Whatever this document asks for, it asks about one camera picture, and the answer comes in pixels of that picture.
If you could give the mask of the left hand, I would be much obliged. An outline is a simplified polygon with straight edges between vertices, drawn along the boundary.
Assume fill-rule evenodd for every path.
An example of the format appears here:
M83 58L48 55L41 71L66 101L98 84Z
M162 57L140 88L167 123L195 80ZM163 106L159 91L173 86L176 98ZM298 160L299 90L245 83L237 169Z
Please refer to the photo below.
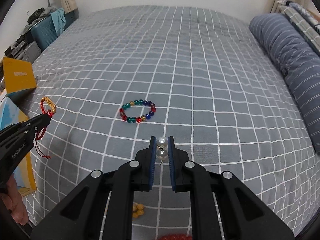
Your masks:
M13 174L7 181L7 191L7 193L1 193L1 200L3 200L4 205L8 210L11 210L11 216L16 223L27 224L29 220L28 213Z

